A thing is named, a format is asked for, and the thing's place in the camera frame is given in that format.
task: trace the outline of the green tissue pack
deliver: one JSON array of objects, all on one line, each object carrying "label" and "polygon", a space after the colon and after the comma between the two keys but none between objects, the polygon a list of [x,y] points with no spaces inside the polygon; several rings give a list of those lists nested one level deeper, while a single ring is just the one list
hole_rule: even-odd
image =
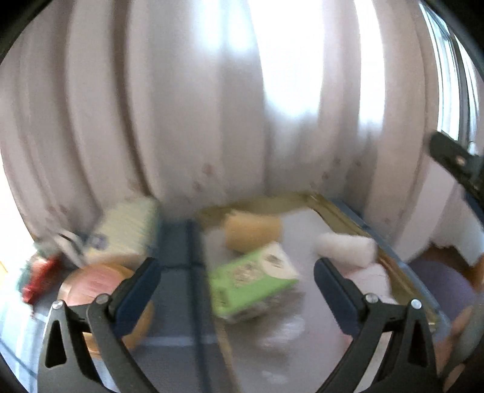
[{"label": "green tissue pack", "polygon": [[280,303],[299,275],[281,245],[273,242],[213,270],[209,281],[215,315],[234,323]]}]

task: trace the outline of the silver bolt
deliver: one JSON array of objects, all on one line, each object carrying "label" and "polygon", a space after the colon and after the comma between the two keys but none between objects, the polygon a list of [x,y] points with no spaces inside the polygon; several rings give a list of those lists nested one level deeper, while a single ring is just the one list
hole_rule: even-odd
[{"label": "silver bolt", "polygon": [[418,299],[413,299],[410,305],[415,308],[415,310],[420,310],[422,308],[422,302]]},{"label": "silver bolt", "polygon": [[55,302],[52,303],[52,308],[54,310],[59,310],[63,304],[64,302],[62,300],[56,300]]},{"label": "silver bolt", "polygon": [[103,293],[103,294],[99,295],[99,296],[96,298],[96,303],[98,303],[98,304],[104,304],[104,303],[106,303],[108,300],[109,300],[109,295],[108,295],[108,294],[106,294],[106,293]]},{"label": "silver bolt", "polygon": [[375,304],[375,303],[378,303],[379,301],[379,298],[377,295],[375,295],[374,293],[367,293],[365,296],[364,296],[365,300],[370,303],[370,304]]},{"label": "silver bolt", "polygon": [[467,161],[464,157],[458,155],[456,158],[455,158],[455,163],[459,166],[464,166],[465,164],[467,164]]}]

